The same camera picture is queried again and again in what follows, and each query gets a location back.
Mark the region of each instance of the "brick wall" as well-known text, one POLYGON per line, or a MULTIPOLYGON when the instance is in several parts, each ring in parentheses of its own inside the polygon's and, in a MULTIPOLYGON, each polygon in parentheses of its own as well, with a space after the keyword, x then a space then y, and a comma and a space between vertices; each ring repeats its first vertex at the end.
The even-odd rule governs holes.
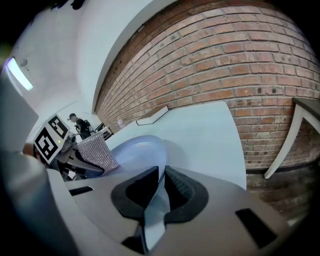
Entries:
MULTIPOLYGON (((155 106, 226 101, 246 168, 269 167, 288 134, 292 97, 320 97, 319 62, 295 23, 264 1, 179 1, 136 32, 113 62, 95 111, 113 131, 155 106)), ((303 123, 283 166, 319 156, 303 123)))

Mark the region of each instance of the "person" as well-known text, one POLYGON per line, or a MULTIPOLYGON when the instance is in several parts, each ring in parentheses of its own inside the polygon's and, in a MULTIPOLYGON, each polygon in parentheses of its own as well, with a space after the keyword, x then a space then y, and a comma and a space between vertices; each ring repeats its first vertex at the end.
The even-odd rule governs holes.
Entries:
POLYGON ((71 113, 69 115, 69 119, 72 123, 76 123, 80 128, 80 132, 76 133, 75 135, 80 135, 82 140, 91 136, 86 122, 83 121, 81 118, 78 118, 75 113, 71 113))

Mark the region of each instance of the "white countertop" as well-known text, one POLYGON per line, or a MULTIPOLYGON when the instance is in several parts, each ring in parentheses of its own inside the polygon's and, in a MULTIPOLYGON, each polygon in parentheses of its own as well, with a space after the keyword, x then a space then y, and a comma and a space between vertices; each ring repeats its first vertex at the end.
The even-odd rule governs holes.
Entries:
POLYGON ((241 141, 224 101, 169 110, 153 124, 137 125, 134 121, 111 136, 106 144, 112 150, 142 135, 163 140, 167 165, 247 188, 241 141))

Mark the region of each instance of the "white table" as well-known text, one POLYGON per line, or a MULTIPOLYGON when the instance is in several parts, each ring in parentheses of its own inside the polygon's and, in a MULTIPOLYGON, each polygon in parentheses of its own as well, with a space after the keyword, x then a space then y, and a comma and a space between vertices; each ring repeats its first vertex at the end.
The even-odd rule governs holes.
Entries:
POLYGON ((289 133, 285 138, 279 154, 264 174, 265 179, 269 179, 286 158, 298 135, 303 118, 307 120, 320 134, 320 100, 294 97, 293 102, 296 104, 289 133))
POLYGON ((153 124, 134 121, 111 136, 112 150, 142 135, 163 140, 167 165, 209 175, 247 188, 241 141, 232 115, 224 101, 173 109, 153 124))

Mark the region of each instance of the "ceiling light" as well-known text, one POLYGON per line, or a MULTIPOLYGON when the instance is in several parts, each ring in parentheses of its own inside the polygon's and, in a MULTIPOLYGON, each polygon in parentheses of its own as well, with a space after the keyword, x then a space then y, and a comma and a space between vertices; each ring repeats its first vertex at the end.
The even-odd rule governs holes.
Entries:
POLYGON ((15 58, 11 58, 8 63, 6 64, 11 74, 15 77, 15 79, 18 80, 18 82, 26 88, 28 91, 30 91, 34 86, 29 82, 29 80, 26 78, 24 73, 22 73, 21 69, 19 68, 15 58))

